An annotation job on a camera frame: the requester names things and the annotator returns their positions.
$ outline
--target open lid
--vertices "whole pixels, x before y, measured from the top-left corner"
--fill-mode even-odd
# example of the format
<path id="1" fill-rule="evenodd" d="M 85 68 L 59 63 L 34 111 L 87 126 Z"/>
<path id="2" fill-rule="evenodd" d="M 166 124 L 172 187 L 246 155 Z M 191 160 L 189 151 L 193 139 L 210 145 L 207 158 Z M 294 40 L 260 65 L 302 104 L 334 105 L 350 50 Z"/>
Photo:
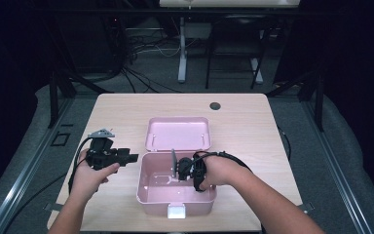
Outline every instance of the open lid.
<path id="1" fill-rule="evenodd" d="M 211 146 L 204 117 L 156 117 L 148 124 L 145 148 L 149 151 L 198 151 Z"/>

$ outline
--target pink plastic container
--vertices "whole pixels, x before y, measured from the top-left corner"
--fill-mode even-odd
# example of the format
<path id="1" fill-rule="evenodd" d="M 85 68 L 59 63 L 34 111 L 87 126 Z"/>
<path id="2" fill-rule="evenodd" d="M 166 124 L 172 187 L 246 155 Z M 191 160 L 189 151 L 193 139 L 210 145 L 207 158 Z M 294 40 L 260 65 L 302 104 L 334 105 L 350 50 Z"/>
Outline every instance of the pink plastic container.
<path id="1" fill-rule="evenodd" d="M 197 192 L 193 179 L 172 177 L 171 150 L 177 161 L 210 148 L 208 120 L 203 117 L 158 117 L 150 120 L 136 198 L 149 215 L 184 218 L 211 212 L 216 189 Z"/>

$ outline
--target hand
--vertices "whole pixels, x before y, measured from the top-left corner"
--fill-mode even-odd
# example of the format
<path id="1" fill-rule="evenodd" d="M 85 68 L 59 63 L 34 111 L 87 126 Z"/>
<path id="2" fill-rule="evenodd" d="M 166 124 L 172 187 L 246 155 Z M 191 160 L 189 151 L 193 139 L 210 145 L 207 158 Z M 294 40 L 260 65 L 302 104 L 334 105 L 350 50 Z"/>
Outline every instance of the hand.
<path id="1" fill-rule="evenodd" d="M 92 198 L 98 187 L 102 183 L 108 182 L 107 177 L 117 172 L 120 168 L 118 163 L 99 171 L 90 168 L 85 160 L 87 151 L 88 149 L 85 149 L 80 153 L 78 163 L 82 162 L 77 167 L 70 194 L 70 197 L 75 197 L 82 203 L 87 203 Z"/>
<path id="2" fill-rule="evenodd" d="M 206 163 L 206 178 L 200 184 L 200 189 L 206 190 L 212 185 L 232 185 L 233 176 L 241 171 L 250 172 L 235 161 L 218 156 L 209 156 L 203 159 Z"/>

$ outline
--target table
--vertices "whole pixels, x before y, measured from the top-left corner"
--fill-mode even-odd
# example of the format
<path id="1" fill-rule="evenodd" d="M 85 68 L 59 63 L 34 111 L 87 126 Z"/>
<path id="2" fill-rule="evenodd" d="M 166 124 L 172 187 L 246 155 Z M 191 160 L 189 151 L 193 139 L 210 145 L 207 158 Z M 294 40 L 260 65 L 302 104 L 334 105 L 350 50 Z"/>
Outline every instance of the table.
<path id="1" fill-rule="evenodd" d="M 297 8 L 300 0 L 160 0 L 160 6 L 165 8 Z M 185 50 L 185 21 L 180 19 L 180 64 L 178 66 L 178 82 L 184 83 L 187 70 L 187 51 Z M 252 69 L 257 67 L 257 59 L 251 59 Z M 262 84 L 263 78 L 259 72 L 256 84 Z"/>
<path id="2" fill-rule="evenodd" d="M 209 105 L 218 102 L 221 108 Z M 242 159 L 264 181 L 295 205 L 302 204 L 286 158 L 281 137 L 266 96 L 261 94 L 105 94 L 98 97 L 82 140 L 100 129 L 112 129 L 114 148 L 128 147 L 138 162 L 127 164 L 102 184 L 89 201 L 83 231 L 199 232 L 255 231 L 260 221 L 230 186 L 218 186 L 210 214 L 167 219 L 147 215 L 136 200 L 141 158 L 148 122 L 153 117 L 206 117 L 211 135 L 210 151 Z M 69 175 L 56 200 L 64 204 Z M 57 216 L 53 211 L 48 227 Z"/>

